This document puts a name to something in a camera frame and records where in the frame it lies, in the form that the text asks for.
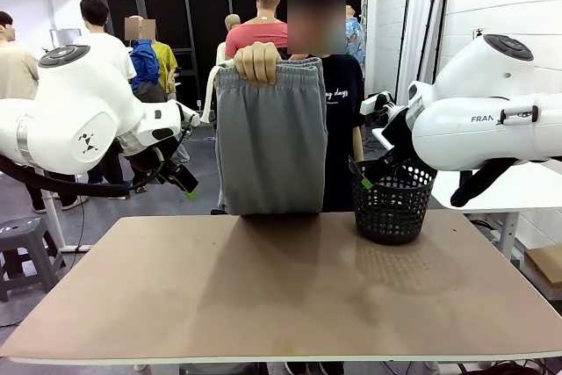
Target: floor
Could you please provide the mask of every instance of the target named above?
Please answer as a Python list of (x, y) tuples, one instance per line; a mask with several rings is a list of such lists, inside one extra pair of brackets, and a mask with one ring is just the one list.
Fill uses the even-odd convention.
[[(364, 136), (365, 159), (376, 158), (385, 152), (377, 141), (367, 135), (369, 132), (365, 131)], [(196, 128), (189, 140), (184, 141), (184, 145), (191, 155), (191, 162), (188, 167), (199, 181), (196, 199), (187, 199), (175, 186), (150, 185), (147, 193), (134, 194), (125, 201), (91, 198), (84, 204), (83, 209), (77, 207), (62, 212), (59, 208), (58, 214), (66, 243), (76, 245), (81, 240), (81, 244), (95, 244), (121, 217), (209, 214), (217, 205), (219, 192), (214, 142), (205, 140), (206, 137), (212, 135), (213, 130), (210, 127), (199, 127)], [(126, 178), (132, 177), (132, 172), (126, 162), (123, 163), (123, 169)], [(2, 192), (2, 195), (0, 195), (0, 221), (34, 215), (27, 191), (21, 183), (9, 177), (0, 178), (0, 192)], [(66, 255), (67, 263), (72, 263), (73, 259), (72, 255)], [(25, 271), (33, 271), (32, 265), (26, 266)], [(35, 285), (12, 291), (10, 301), (5, 304), (0, 303), (0, 344), (15, 329), (10, 325), (23, 320), (44, 296), (45, 293), (41, 288)], [(318, 369), (318, 367), (313, 366), (312, 372), (320, 373)], [(423, 362), (412, 363), (411, 365), (408, 362), (391, 362), (388, 365), (375, 362), (351, 362), (346, 363), (345, 371), (347, 375), (429, 375), (435, 373)], [(459, 373), (455, 365), (442, 366), (442, 372), (447, 375)], [(0, 373), (10, 375), (128, 375), (138, 372), (135, 372), (130, 365), (51, 366), (15, 364), (8, 359), (0, 358)], [(174, 364), (157, 365), (142, 373), (143, 375), (176, 375), (178, 374), (178, 366)], [(270, 364), (270, 373), (272, 375), (286, 374), (283, 364)]]

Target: wooden tabletop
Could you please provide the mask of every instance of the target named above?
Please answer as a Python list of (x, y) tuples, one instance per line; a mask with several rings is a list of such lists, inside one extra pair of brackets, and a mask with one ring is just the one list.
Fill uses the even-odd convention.
[(562, 319), (460, 213), (414, 243), (352, 213), (118, 221), (0, 349), (59, 364), (562, 355)]

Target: blue shirt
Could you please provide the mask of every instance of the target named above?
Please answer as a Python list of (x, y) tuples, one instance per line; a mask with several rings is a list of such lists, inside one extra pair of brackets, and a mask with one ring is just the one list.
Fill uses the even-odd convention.
[(131, 60), (137, 72), (137, 76), (133, 79), (133, 91), (137, 91), (139, 85), (146, 81), (158, 84), (160, 63), (151, 44), (150, 40), (138, 40), (133, 44)]
[(346, 47), (345, 53), (351, 54), (357, 59), (365, 76), (365, 39), (363, 26), (357, 18), (347, 18), (345, 21)]

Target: black plastic basket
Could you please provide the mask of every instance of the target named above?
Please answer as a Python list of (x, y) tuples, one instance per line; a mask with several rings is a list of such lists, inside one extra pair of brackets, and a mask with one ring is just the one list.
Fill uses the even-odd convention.
[(421, 161), (409, 161), (368, 190), (365, 168), (358, 162), (353, 176), (353, 206), (357, 230), (376, 243), (400, 245), (414, 241), (422, 230), (437, 171)]

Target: person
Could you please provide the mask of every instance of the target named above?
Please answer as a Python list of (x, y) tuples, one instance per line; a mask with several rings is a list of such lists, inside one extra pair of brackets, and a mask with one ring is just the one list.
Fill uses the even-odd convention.
[(163, 87), (159, 84), (160, 62), (152, 48), (152, 40), (136, 40), (131, 52), (136, 76), (133, 78), (134, 95), (143, 103), (162, 103), (167, 100)]
[[(37, 93), (39, 74), (37, 59), (32, 53), (13, 43), (16, 30), (11, 16), (0, 11), (0, 98), (23, 98), (33, 100)], [(75, 182), (72, 175), (49, 172), (49, 176), (66, 182)], [(32, 200), (32, 209), (36, 213), (46, 213), (47, 209), (41, 197), (41, 191), (30, 185), (25, 186)], [(59, 195), (62, 210), (69, 210), (88, 200), (88, 197), (76, 195)]]
[[(121, 40), (105, 32), (104, 25), (109, 17), (109, 9), (99, 0), (82, 0), (80, 2), (80, 12), (88, 33), (79, 36), (74, 44), (90, 46), (92, 52), (96, 52), (100, 57), (108, 60), (127, 81), (136, 76), (131, 57)], [(103, 177), (110, 184), (124, 184), (123, 169), (119, 161), (120, 146), (114, 141), (105, 152), (101, 162), (88, 172), (88, 182), (100, 184)], [(134, 180), (139, 181), (144, 178), (144, 172), (133, 169)], [(138, 189), (137, 193), (143, 193), (144, 189)], [(130, 196), (117, 197), (112, 199), (129, 199)]]
[[(231, 13), (225, 18), (225, 25), (227, 26), (227, 33), (229, 33), (230, 30), (240, 25), (240, 17), (235, 13)], [(217, 47), (217, 60), (215, 64), (220, 65), (221, 63), (227, 61), (226, 54), (227, 54), (227, 43), (223, 41)]]
[(251, 46), (254, 41), (272, 42), (280, 50), (283, 58), (288, 59), (287, 24), (275, 18), (280, 1), (256, 0), (257, 16), (228, 33), (226, 60), (232, 59), (240, 48)]
[[(174, 74), (177, 69), (177, 60), (174, 56), (174, 52), (167, 44), (161, 41), (152, 40), (152, 48), (155, 50), (156, 58), (160, 65), (160, 78), (158, 78), (158, 83), (162, 89), (166, 92), (168, 100), (177, 100), (176, 94), (176, 80)], [(189, 162), (190, 155), (187, 154), (183, 144), (177, 146), (176, 153), (172, 156), (172, 160), (175, 162)]]
[(363, 26), (355, 18), (355, 10), (345, 6), (345, 52), (351, 54), (359, 62), (363, 78), (365, 78), (365, 37)]
[[(349, 157), (356, 162), (364, 159), (361, 139), (364, 117), (359, 112), (364, 99), (361, 67), (355, 57), (331, 54), (329, 51), (329, 40), (333, 34), (332, 18), (341, 16), (343, 20), (343, 14), (339, 15), (332, 9), (333, 0), (298, 0), (294, 5), (297, 8), (296, 22), (301, 25), (296, 31), (301, 37), (299, 42), (306, 40), (300, 51), (295, 53), (302, 54), (303, 49), (308, 48), (311, 55), (321, 58), (326, 86), (328, 147), (322, 211), (353, 211)], [(236, 52), (234, 65), (241, 77), (251, 83), (273, 84), (280, 60), (274, 43), (256, 41), (252, 46)], [(291, 375), (304, 375), (307, 372), (306, 363), (288, 362), (285, 365)], [(343, 375), (342, 362), (322, 362), (320, 365), (327, 375)]]

